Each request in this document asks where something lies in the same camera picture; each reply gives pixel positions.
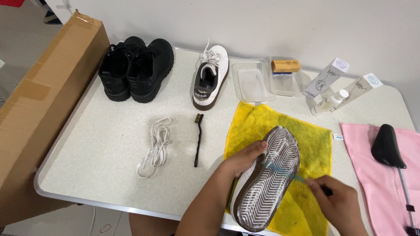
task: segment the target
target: white box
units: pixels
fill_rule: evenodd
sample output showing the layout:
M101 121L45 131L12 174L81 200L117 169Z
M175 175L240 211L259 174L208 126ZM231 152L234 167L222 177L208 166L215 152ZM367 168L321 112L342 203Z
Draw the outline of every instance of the white box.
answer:
M344 99L340 104L331 108L330 111L336 111L337 109L345 106L347 103L355 100L356 98L362 96L368 91L377 88L381 85L381 81L379 81L379 79L373 73L362 76L360 79L357 79L356 81L354 81L354 83L351 83L345 88L345 90L349 92L349 96L346 99Z
M327 67L325 67L303 91L307 98L314 99L318 94L328 88L338 78L344 75L349 69L350 64L335 58Z

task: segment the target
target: yellow microfiber towel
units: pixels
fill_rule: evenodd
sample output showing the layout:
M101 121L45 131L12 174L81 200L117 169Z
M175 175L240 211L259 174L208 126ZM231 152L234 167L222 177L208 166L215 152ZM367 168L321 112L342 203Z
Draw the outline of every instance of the yellow microfiber towel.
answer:
M297 140L300 152L297 175L318 178L331 174L331 130L280 114L266 105L255 107L242 101L229 129L223 158L263 139L278 125L287 128ZM328 221L307 185L293 180L267 229L283 236L325 236Z

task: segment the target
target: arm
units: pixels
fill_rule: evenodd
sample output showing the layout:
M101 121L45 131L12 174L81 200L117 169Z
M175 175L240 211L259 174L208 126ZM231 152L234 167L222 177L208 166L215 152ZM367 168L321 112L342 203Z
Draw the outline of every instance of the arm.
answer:
M176 236L216 236L235 178L248 170L265 151L267 142L255 141L223 161L182 216Z
M330 176L306 180L325 218L341 236L368 236L360 214L357 191ZM325 185L333 191L327 197L321 189Z

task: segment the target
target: white shoelace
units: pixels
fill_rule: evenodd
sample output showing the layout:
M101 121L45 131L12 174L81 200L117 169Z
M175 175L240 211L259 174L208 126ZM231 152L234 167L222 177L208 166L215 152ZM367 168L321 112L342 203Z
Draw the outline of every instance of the white shoelace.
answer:
M166 145L172 143L172 141L169 140L168 128L168 125L171 123L172 118L165 117L158 120L150 130L150 134L152 135L150 148L147 151L143 162L137 164L137 175L140 178L151 177L155 173L156 168L164 166L166 162ZM141 174L140 171L144 170L149 159L152 171L148 174Z
M215 71L215 67L220 67L220 63L222 62L223 55L213 50L207 50L210 44L210 39L207 39L207 46L203 52L203 62L207 62L208 64L212 65L212 70Z

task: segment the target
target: white wall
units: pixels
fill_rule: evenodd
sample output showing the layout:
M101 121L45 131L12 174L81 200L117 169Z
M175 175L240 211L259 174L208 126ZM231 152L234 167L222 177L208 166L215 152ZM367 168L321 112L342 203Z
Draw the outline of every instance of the white wall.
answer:
M66 0L46 0L57 9ZM245 58L293 56L322 69L335 57L349 74L373 72L394 85L420 125L420 1L418 0L68 0L74 11L102 20L112 42L131 35L146 43L204 50L207 38Z

